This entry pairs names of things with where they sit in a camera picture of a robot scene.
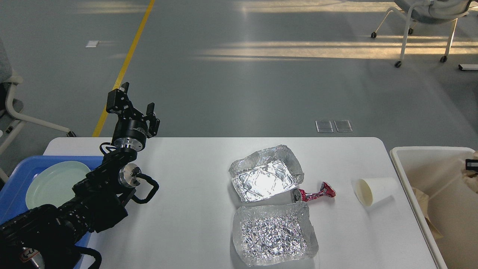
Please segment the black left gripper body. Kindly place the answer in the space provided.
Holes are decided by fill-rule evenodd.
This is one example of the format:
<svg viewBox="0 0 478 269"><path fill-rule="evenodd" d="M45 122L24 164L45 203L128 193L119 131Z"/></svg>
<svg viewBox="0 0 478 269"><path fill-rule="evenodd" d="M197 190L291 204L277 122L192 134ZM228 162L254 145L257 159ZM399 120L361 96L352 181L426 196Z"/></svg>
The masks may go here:
<svg viewBox="0 0 478 269"><path fill-rule="evenodd" d="M157 135L160 119L154 113L120 116L115 126L112 145L115 148L130 148L136 152L146 147L146 140Z"/></svg>

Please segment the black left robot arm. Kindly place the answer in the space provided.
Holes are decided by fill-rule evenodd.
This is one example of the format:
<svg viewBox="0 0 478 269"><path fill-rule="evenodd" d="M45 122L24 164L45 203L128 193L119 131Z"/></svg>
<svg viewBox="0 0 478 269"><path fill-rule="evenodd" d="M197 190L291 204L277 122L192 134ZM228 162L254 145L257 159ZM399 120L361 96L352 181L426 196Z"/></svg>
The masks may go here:
<svg viewBox="0 0 478 269"><path fill-rule="evenodd" d="M158 182L133 161L146 140L156 136L160 120L153 102L145 114L134 108L129 85L108 94L105 110L118 116L112 140L100 146L101 165L72 187L74 197L60 207L42 205L1 224L2 269L73 269L84 255L93 258L91 269L100 268L100 252L77 242L87 233L114 227L128 216L129 201L148 203L159 190Z"/></svg>

